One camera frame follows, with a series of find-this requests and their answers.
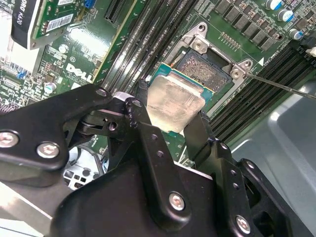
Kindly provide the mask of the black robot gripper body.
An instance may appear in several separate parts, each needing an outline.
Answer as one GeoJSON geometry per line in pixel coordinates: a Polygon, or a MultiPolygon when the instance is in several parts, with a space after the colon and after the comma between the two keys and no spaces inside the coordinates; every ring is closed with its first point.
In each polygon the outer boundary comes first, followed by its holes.
{"type": "Polygon", "coordinates": [[[180,164],[176,169],[193,206],[190,222],[177,232],[150,216],[141,173],[130,161],[69,194],[50,226],[53,237],[229,237],[215,209],[215,182],[180,164]]]}

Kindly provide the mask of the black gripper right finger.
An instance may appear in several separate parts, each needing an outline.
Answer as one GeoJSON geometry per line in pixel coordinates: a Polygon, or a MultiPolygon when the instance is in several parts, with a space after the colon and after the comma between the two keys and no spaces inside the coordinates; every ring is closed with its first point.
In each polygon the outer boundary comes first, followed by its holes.
{"type": "Polygon", "coordinates": [[[215,181],[221,237],[298,237],[300,219],[254,163],[236,162],[200,111],[184,129],[189,158],[215,181]]]}

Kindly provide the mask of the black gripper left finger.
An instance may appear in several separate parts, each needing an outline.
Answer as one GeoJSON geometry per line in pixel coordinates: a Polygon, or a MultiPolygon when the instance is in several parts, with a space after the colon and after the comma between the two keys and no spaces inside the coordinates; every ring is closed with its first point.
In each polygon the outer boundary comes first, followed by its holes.
{"type": "Polygon", "coordinates": [[[95,134],[114,142],[110,172],[137,163],[154,222],[167,232],[184,228],[192,208],[161,130],[141,101],[114,98],[93,84],[1,115],[0,179],[52,186],[62,178],[69,150],[95,134]]]}

